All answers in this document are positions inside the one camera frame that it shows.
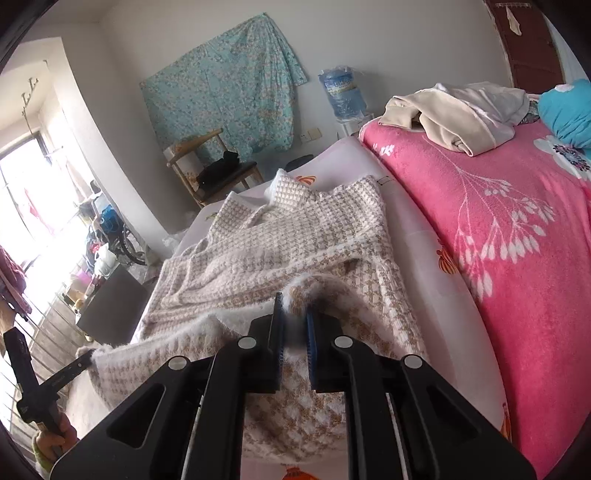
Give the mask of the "person's left hand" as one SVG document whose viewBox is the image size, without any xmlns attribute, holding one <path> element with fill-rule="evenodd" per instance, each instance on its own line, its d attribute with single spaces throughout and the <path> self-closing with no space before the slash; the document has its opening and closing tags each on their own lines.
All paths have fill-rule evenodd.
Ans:
<svg viewBox="0 0 591 480">
<path fill-rule="evenodd" d="M 32 441 L 33 453 L 36 460 L 36 470 L 44 478 L 49 478 L 49 473 L 61 454 L 68 452 L 79 441 L 76 429 L 71 425 L 65 413 L 60 414 L 60 433 L 55 434 L 49 430 L 39 430 Z"/>
</svg>

